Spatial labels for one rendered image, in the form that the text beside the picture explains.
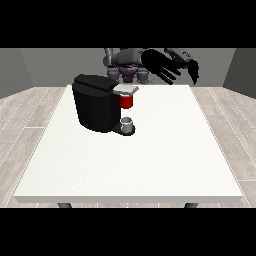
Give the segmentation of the pale grey machine lid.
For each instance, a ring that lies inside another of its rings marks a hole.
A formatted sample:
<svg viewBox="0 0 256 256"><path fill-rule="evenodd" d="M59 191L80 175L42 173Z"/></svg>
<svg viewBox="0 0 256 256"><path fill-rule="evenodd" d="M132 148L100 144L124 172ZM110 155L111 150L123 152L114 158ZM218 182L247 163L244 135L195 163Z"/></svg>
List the pale grey machine lid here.
<svg viewBox="0 0 256 256"><path fill-rule="evenodd" d="M136 85L118 84L113 88L113 93L117 95L133 95L138 90L139 87Z"/></svg>

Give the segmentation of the small grey cup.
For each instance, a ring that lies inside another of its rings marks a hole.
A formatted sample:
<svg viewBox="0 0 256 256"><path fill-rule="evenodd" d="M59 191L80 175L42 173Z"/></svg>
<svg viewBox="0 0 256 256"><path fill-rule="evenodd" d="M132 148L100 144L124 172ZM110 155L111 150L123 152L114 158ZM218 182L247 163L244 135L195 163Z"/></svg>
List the small grey cup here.
<svg viewBox="0 0 256 256"><path fill-rule="evenodd" d="M121 124L121 131L124 133L129 133L133 129L133 121L130 117L123 117L120 120L120 124Z"/></svg>

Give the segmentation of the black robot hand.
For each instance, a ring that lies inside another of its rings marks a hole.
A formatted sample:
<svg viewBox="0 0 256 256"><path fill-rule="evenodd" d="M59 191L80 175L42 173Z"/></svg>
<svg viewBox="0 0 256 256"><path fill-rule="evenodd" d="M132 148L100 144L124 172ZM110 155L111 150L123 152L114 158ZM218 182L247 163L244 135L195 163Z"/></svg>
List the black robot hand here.
<svg viewBox="0 0 256 256"><path fill-rule="evenodd" d="M193 81L193 84L196 84L199 78L199 65L195 60L190 60L187 63L188 73Z"/></svg>
<svg viewBox="0 0 256 256"><path fill-rule="evenodd" d="M154 49L145 50L141 54L142 65L152 74L172 85L176 75L180 76L180 66L164 54Z"/></svg>

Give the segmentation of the red pod holder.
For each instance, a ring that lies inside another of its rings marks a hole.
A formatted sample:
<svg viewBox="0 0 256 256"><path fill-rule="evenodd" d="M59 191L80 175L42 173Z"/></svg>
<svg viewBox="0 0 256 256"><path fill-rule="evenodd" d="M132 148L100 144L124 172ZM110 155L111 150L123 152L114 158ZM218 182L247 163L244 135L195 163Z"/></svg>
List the red pod holder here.
<svg viewBox="0 0 256 256"><path fill-rule="evenodd" d="M132 95L119 95L120 107L122 109L129 109L133 106Z"/></svg>

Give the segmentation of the black coffee machine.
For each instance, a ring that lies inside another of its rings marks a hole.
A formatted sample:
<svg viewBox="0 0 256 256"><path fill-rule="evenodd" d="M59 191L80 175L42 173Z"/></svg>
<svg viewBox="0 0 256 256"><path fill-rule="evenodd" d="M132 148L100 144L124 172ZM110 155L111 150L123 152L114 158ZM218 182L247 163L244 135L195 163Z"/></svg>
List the black coffee machine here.
<svg viewBox="0 0 256 256"><path fill-rule="evenodd" d="M98 75L78 75L72 84L72 91L79 122L85 128L101 133L115 132L123 136L135 133L135 126L129 133L121 131L121 110L119 95L113 88L119 83Z"/></svg>

